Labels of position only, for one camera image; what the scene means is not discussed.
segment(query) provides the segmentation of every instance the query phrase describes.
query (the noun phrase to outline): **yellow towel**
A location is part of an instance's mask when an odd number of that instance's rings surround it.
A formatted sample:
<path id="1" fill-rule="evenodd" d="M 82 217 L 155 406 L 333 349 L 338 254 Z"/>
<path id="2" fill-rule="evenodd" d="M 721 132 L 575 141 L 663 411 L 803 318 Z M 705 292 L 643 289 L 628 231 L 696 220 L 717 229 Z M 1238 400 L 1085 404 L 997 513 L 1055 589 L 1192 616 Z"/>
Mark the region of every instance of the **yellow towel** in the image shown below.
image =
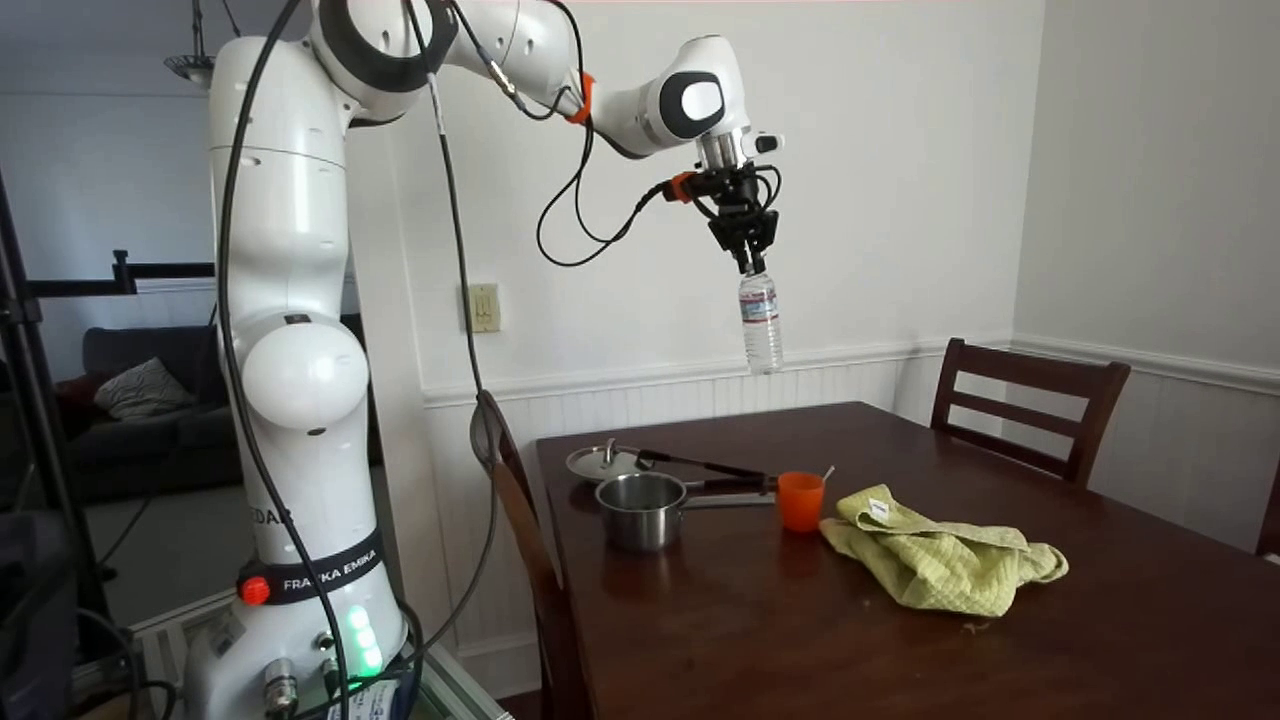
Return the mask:
<path id="1" fill-rule="evenodd" d="M 935 523 L 884 483 L 852 490 L 830 517 L 823 539 L 884 582 L 904 606 L 1006 616 L 1016 589 L 1068 577 L 1068 556 L 1002 523 Z"/>

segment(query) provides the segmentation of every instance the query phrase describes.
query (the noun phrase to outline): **wall outlet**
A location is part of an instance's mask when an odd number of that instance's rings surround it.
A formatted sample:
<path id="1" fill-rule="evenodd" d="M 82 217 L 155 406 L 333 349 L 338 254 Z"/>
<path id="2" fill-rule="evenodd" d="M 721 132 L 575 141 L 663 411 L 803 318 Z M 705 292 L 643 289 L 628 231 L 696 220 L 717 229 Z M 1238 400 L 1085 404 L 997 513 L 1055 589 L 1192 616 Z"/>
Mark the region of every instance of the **wall outlet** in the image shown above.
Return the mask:
<path id="1" fill-rule="evenodd" d="M 495 283 L 470 283 L 470 302 L 474 302 L 474 333 L 505 328 L 505 302 Z"/>

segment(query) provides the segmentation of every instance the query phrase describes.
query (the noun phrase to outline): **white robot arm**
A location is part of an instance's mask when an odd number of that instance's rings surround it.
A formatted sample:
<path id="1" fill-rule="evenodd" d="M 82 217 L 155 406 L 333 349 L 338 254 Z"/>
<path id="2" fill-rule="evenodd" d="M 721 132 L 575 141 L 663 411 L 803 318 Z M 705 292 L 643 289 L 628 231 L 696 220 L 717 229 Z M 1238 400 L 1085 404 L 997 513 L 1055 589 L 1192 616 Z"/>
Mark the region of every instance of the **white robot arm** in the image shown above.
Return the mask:
<path id="1" fill-rule="evenodd" d="M 354 123 L 399 120 L 439 62 L 495 74 L 626 154 L 696 143 L 705 169 L 670 197 L 717 199 L 717 240 L 742 267 L 763 265 L 778 211 L 755 199 L 753 159 L 772 143 L 750 123 L 730 39 L 687 39 L 628 91 L 597 88 L 575 56 L 555 0 L 312 0 L 309 39 L 219 48 L 210 88 L 219 345 L 255 561 L 236 582 L 240 628 L 192 651 L 192 715 L 317 707 L 317 687 L 322 703 L 363 687 L 413 645 L 371 513 L 370 361 L 340 325 Z"/>

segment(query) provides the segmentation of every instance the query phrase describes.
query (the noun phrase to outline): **orange cup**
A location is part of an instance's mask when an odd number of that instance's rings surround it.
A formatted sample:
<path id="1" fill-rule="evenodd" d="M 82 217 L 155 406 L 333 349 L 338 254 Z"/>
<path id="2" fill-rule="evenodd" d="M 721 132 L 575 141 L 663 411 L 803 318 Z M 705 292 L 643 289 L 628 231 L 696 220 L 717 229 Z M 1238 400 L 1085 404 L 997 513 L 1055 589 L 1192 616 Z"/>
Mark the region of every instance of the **orange cup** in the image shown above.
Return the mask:
<path id="1" fill-rule="evenodd" d="M 811 536 L 823 521 L 830 483 L 822 473 L 778 475 L 778 521 L 784 533 Z"/>

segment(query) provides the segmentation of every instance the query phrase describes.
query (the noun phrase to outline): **couch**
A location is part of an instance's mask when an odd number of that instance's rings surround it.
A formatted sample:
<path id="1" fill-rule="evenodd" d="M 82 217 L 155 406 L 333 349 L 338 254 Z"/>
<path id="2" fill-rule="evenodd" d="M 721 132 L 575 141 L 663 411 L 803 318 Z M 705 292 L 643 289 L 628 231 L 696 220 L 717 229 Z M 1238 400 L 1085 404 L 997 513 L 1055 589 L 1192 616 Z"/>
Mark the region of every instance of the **couch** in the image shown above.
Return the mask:
<path id="1" fill-rule="evenodd" d="M 82 504 L 240 483 L 211 325 L 87 328 L 82 357 L 86 375 L 53 388 Z"/>

